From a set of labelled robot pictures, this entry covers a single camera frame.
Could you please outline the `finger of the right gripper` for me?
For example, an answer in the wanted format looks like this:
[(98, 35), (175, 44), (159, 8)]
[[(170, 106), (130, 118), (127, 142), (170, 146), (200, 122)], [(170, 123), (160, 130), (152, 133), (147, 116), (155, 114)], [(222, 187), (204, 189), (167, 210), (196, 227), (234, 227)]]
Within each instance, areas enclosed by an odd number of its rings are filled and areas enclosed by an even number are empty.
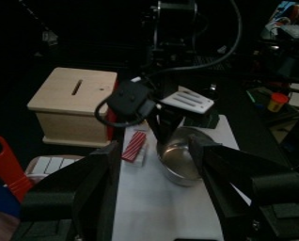
[(183, 120), (182, 113), (174, 110), (162, 110), (159, 113), (159, 137), (158, 150), (160, 151), (166, 143), (170, 141), (175, 130), (178, 129)]

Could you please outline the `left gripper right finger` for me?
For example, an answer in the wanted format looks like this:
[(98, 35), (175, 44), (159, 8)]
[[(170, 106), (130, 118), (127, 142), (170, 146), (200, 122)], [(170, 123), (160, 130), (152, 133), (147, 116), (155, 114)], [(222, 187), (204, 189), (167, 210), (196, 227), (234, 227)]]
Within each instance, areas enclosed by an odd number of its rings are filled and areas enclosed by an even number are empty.
[(299, 241), (299, 170), (192, 136), (224, 241)]

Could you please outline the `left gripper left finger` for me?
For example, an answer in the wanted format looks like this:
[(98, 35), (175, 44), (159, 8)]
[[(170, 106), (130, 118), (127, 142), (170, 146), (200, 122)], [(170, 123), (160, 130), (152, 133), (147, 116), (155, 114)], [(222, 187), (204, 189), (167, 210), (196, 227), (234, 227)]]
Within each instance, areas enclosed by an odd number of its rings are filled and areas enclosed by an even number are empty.
[(120, 160), (116, 141), (50, 174), (30, 190), (12, 241), (87, 241)]

